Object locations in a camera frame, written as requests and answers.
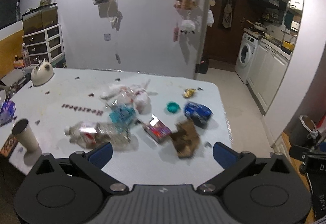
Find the crushed clear plastic bottle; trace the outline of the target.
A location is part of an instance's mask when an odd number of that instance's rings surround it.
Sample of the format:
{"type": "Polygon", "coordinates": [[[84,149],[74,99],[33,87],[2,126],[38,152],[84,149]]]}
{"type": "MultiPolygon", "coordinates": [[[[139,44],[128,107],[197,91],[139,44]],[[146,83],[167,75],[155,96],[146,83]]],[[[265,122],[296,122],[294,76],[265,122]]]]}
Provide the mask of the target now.
{"type": "Polygon", "coordinates": [[[70,143],[85,149],[93,149],[103,143],[124,146],[130,142],[129,128],[108,122],[81,121],[65,128],[65,135],[70,143]]]}

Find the brown torn cardboard piece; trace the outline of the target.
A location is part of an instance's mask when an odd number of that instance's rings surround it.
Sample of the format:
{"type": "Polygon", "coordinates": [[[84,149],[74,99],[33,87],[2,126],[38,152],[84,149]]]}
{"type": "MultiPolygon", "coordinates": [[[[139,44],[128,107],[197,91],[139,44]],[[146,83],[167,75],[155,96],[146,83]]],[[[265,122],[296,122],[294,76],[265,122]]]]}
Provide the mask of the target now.
{"type": "Polygon", "coordinates": [[[192,120],[176,124],[177,131],[170,134],[179,158],[191,158],[199,147],[200,138],[192,120]]]}

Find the blue snack bag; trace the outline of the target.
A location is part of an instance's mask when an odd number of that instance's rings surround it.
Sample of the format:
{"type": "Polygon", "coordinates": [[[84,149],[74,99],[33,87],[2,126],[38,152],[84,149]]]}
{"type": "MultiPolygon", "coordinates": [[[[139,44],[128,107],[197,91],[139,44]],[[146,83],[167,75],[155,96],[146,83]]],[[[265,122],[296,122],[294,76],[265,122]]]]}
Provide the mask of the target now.
{"type": "Polygon", "coordinates": [[[200,128],[205,128],[213,115],[210,108],[194,102],[187,102],[183,112],[187,119],[200,128]]]}

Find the teal plastic wrapper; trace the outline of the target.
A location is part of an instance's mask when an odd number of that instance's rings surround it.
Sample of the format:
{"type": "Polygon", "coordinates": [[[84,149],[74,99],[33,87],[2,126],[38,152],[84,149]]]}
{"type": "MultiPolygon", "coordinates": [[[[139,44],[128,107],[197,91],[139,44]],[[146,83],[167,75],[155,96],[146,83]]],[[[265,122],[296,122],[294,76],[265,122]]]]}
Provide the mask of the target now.
{"type": "Polygon", "coordinates": [[[133,107],[119,104],[112,110],[109,117],[114,124],[129,125],[135,119],[136,112],[133,107]]]}

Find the colourful small carton box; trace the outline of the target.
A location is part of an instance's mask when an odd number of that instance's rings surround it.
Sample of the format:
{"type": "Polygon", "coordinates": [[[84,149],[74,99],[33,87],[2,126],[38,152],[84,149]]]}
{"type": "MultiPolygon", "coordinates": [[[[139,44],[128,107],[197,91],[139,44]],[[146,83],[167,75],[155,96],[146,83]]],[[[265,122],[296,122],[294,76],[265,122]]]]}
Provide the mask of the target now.
{"type": "Polygon", "coordinates": [[[172,134],[172,131],[155,115],[151,115],[151,120],[143,124],[143,129],[157,143],[162,143],[172,134]]]}

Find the clear plastic bag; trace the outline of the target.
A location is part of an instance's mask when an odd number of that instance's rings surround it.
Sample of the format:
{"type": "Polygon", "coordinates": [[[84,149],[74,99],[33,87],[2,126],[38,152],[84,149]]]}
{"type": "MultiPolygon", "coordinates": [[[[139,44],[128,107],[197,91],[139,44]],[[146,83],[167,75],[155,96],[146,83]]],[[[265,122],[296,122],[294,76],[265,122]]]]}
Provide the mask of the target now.
{"type": "Polygon", "coordinates": [[[136,86],[120,86],[119,92],[116,97],[117,104],[133,104],[137,93],[139,91],[139,87],[136,86]]]}

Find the white plastic bag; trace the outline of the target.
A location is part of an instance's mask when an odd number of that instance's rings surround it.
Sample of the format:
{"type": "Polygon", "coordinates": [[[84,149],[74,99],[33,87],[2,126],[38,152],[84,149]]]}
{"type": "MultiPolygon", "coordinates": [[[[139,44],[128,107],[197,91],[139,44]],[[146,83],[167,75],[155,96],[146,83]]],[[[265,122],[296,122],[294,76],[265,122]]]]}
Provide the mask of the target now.
{"type": "Polygon", "coordinates": [[[158,95],[157,92],[148,92],[145,88],[136,85],[132,88],[134,94],[134,106],[140,115],[149,114],[151,111],[151,96],[158,95]]]}

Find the teal plastic lid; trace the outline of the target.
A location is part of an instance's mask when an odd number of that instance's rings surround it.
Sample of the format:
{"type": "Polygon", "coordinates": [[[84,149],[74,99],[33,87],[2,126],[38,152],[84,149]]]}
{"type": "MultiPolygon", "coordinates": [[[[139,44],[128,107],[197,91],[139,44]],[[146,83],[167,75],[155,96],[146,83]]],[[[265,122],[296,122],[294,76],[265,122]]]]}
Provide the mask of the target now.
{"type": "Polygon", "coordinates": [[[180,109],[180,106],[178,103],[176,102],[169,102],[167,105],[166,105],[166,109],[169,113],[172,113],[172,114],[175,114],[179,111],[180,109]]]}

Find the gold foil wrapper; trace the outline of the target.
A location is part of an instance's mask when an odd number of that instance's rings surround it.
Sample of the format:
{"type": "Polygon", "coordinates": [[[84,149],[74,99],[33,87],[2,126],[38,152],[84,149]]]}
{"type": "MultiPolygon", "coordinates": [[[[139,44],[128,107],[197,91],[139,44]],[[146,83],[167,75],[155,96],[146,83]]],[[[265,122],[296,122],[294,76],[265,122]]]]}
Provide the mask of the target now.
{"type": "Polygon", "coordinates": [[[185,89],[183,97],[186,99],[192,98],[196,94],[196,89],[185,89]]]}

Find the black bucket with white rim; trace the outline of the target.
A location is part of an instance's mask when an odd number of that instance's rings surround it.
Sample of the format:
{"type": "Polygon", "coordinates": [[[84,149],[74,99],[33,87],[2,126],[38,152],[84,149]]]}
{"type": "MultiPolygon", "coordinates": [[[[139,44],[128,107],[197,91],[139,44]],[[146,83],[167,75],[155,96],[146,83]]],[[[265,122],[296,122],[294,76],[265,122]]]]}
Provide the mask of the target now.
{"type": "Polygon", "coordinates": [[[300,115],[290,134],[289,142],[292,146],[311,148],[317,137],[318,130],[315,123],[307,115],[300,115]]]}

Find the beige paper cup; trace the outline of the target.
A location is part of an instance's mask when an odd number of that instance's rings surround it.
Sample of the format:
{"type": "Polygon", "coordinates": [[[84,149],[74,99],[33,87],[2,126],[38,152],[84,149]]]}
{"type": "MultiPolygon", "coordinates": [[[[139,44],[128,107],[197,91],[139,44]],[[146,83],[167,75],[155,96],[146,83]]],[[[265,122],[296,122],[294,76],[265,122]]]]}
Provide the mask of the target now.
{"type": "Polygon", "coordinates": [[[34,152],[39,147],[39,143],[27,119],[18,120],[12,128],[11,134],[20,142],[27,152],[34,152]]]}

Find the purple tissue pack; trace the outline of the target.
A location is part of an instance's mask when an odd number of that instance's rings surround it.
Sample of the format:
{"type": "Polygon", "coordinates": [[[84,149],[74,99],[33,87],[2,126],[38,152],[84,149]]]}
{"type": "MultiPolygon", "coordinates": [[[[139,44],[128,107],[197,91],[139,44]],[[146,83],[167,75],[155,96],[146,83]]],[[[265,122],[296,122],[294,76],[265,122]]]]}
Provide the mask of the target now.
{"type": "Polygon", "coordinates": [[[7,101],[2,104],[0,112],[0,124],[4,125],[12,121],[15,114],[15,103],[13,101],[7,101]]]}

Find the black box on floor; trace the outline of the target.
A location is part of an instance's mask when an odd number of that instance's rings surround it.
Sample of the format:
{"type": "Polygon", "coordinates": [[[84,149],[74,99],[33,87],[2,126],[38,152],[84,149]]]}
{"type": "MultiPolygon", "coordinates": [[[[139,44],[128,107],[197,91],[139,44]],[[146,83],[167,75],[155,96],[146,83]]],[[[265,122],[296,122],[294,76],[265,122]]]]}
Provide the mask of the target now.
{"type": "Polygon", "coordinates": [[[209,59],[202,57],[199,64],[196,64],[195,72],[198,74],[206,74],[209,68],[209,59]]]}

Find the white kitchen cabinets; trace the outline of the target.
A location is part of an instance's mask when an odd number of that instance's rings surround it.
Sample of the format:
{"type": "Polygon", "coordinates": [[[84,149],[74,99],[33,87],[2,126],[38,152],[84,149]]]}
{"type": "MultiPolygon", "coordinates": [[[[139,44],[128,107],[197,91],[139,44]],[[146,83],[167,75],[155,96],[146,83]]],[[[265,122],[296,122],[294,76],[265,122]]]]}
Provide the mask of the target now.
{"type": "Polygon", "coordinates": [[[290,59],[290,54],[283,52],[269,40],[259,41],[248,76],[248,84],[264,113],[268,111],[276,96],[290,59]]]}

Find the white cat-shaped teapot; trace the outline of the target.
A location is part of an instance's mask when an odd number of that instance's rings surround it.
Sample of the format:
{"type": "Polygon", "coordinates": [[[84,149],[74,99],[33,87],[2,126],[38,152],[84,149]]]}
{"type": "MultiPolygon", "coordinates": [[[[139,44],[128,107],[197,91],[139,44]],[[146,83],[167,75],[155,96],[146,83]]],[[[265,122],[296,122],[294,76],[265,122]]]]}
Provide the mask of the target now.
{"type": "Polygon", "coordinates": [[[41,86],[47,83],[54,76],[53,66],[44,58],[42,61],[39,60],[31,73],[31,81],[33,86],[41,86]]]}

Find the white washing machine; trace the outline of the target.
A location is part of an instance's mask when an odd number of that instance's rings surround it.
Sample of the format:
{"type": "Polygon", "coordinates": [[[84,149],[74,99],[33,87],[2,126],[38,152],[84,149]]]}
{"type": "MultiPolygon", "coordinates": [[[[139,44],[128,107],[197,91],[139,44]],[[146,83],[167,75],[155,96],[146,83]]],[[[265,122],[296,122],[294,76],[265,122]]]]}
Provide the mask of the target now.
{"type": "Polygon", "coordinates": [[[244,84],[248,83],[248,76],[258,43],[259,41],[257,38],[254,38],[247,32],[243,33],[240,50],[235,65],[235,72],[244,84]]]}

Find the plastic water bottle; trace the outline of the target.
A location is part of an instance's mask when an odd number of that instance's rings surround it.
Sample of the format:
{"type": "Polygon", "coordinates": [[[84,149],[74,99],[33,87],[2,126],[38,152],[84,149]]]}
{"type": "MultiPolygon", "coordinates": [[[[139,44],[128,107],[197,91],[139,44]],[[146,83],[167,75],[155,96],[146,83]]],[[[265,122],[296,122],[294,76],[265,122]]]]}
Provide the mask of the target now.
{"type": "Polygon", "coordinates": [[[28,48],[25,46],[25,43],[22,43],[22,58],[23,58],[25,67],[28,67],[31,65],[28,48]]]}

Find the white drawer cabinet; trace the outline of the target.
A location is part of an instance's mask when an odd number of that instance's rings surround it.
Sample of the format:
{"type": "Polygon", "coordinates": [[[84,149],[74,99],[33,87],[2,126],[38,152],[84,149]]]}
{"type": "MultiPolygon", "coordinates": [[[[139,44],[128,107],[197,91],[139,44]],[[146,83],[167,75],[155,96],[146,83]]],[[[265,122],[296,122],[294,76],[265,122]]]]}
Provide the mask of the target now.
{"type": "Polygon", "coordinates": [[[61,25],[57,24],[28,35],[23,35],[32,65],[46,59],[52,66],[65,59],[61,25]]]}

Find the yellow dish basin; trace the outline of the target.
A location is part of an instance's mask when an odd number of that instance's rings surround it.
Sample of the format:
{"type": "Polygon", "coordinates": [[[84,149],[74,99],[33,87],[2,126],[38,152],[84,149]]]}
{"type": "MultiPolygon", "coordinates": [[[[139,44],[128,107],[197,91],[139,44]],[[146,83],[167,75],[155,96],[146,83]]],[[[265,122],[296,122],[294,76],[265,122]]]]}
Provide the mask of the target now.
{"type": "Polygon", "coordinates": [[[291,52],[294,50],[294,43],[291,43],[291,42],[288,42],[288,41],[283,41],[282,42],[282,47],[287,49],[287,50],[290,50],[291,52]]]}

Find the pink hanging tag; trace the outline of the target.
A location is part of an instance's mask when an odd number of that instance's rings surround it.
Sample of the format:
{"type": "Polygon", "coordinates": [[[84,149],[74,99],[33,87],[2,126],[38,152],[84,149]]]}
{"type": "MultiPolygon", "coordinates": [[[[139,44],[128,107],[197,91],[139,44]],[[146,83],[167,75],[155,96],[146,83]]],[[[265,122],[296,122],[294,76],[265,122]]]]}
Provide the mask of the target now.
{"type": "Polygon", "coordinates": [[[179,36],[179,26],[178,23],[176,23],[176,26],[174,27],[174,31],[173,31],[173,42],[178,41],[178,36],[179,36]]]}

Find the glass fish tank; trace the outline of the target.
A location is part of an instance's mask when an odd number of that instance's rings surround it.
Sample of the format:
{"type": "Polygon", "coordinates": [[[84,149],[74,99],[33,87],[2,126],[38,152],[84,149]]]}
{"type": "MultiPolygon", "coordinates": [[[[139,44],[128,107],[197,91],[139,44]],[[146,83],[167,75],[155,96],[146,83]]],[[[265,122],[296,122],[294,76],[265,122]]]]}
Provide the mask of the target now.
{"type": "Polygon", "coordinates": [[[57,25],[57,4],[53,3],[30,10],[22,15],[22,21],[25,35],[57,25]]]}

